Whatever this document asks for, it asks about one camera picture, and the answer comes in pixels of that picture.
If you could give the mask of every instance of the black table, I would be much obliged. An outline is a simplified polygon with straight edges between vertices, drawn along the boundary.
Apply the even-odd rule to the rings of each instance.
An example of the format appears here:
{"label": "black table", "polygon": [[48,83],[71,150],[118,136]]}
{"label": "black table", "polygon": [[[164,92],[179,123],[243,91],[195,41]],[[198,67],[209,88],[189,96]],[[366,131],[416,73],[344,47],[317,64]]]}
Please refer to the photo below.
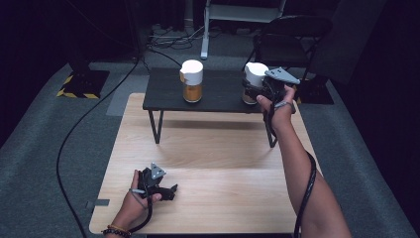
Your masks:
{"label": "black table", "polygon": [[[146,90],[143,109],[149,111],[155,142],[160,141],[163,111],[199,111],[230,113],[261,113],[258,105],[248,105],[242,100],[241,71],[209,70],[203,71],[203,96],[195,103],[186,102],[182,96],[182,82],[179,80],[179,69],[153,68]],[[159,111],[156,127],[154,111]],[[274,147],[269,128],[265,124],[269,145]]]}

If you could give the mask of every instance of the black chair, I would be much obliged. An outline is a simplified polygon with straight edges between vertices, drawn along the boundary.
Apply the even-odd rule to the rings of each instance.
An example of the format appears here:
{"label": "black chair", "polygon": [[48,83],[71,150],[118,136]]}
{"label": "black chair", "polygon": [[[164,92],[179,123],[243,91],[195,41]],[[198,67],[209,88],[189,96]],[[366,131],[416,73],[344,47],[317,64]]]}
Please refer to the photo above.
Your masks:
{"label": "black chair", "polygon": [[[254,36],[254,48],[246,63],[255,56],[254,61],[267,66],[281,66],[286,70],[291,67],[302,67],[305,68],[303,82],[306,80],[317,45],[332,28],[331,20],[324,17],[303,15],[278,17]],[[303,84],[300,86],[302,87],[300,93],[304,91]]]}

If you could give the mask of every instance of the dark background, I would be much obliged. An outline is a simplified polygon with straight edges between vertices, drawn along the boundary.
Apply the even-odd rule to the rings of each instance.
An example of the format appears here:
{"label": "dark background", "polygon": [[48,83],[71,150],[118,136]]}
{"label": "dark background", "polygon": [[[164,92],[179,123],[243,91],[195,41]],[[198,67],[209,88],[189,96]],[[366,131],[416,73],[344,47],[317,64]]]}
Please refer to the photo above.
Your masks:
{"label": "dark background", "polygon": [[[136,51],[136,42],[132,29],[127,27],[130,22],[126,2],[74,0],[72,3],[98,27],[106,29],[107,34],[124,43],[116,44],[104,38],[63,2],[65,19],[86,61],[130,59]],[[59,37],[45,21],[43,4],[43,1],[5,0],[0,6],[0,146],[44,84],[67,63]],[[417,0],[388,0],[350,82],[334,82],[417,234],[420,234],[420,179],[417,176],[420,171],[417,104],[420,101],[420,37],[416,34],[420,29],[419,11]],[[140,19],[141,23],[153,18],[146,12],[141,15],[145,17]],[[165,21],[170,25],[174,19]],[[176,26],[182,30],[183,23]]]}

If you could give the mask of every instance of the wooden table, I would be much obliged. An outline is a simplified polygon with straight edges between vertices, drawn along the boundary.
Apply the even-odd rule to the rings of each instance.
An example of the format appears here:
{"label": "wooden table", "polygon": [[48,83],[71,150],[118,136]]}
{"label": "wooden table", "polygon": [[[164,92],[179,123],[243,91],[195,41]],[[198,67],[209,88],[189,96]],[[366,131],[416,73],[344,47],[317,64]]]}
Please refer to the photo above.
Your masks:
{"label": "wooden table", "polygon": [[[178,183],[172,201],[154,205],[144,234],[292,233],[295,214],[286,189],[278,147],[266,144],[260,114],[165,113],[156,144],[144,94],[129,98],[109,161],[90,231],[100,233],[120,209],[133,170],[151,162],[166,170],[160,183]],[[297,109],[293,125],[304,147],[313,148]]]}

